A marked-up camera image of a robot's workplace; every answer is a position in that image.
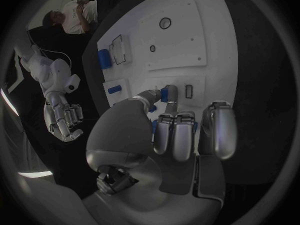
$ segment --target person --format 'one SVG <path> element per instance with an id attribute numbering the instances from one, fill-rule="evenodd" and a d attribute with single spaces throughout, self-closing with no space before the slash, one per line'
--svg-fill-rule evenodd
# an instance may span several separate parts
<path id="1" fill-rule="evenodd" d="M 72 0 L 62 11 L 51 10 L 42 21 L 44 28 L 61 25 L 67 34 L 94 33 L 106 15 L 121 0 Z"/>

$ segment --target white t-shirt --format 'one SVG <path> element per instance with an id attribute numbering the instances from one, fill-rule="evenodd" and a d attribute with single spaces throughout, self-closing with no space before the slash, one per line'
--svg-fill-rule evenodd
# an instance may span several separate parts
<path id="1" fill-rule="evenodd" d="M 77 17 L 77 1 L 78 0 L 70 1 L 63 7 L 61 11 L 65 15 L 65 20 L 62 24 L 62 27 L 67 34 L 85 33 L 80 23 L 80 20 Z M 92 21 L 97 21 L 97 0 L 89 1 L 87 4 L 84 5 L 83 16 L 85 17 L 88 23 L 91 23 Z"/>

